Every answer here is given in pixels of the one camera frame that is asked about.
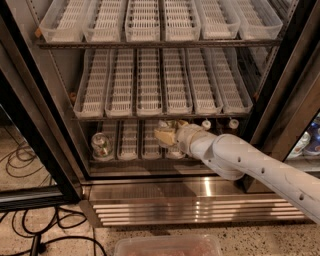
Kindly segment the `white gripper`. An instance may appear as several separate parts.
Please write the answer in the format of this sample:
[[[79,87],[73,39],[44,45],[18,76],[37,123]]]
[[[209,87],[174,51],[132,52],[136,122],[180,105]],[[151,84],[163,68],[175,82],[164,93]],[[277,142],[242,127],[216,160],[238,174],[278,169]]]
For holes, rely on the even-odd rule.
[[[177,144],[176,133],[178,128],[189,125],[186,120],[175,120],[158,122],[158,127],[154,130],[155,138],[163,148],[172,147]]]

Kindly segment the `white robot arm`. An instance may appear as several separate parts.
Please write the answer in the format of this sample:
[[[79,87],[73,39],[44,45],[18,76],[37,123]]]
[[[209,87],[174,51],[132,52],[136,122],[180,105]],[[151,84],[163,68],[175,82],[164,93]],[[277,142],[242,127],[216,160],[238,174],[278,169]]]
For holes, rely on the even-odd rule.
[[[312,221],[320,223],[318,178],[264,154],[235,135],[216,135],[184,120],[176,121],[173,126],[155,128],[154,136],[160,145],[178,147],[226,180],[239,180],[245,175],[253,177]]]

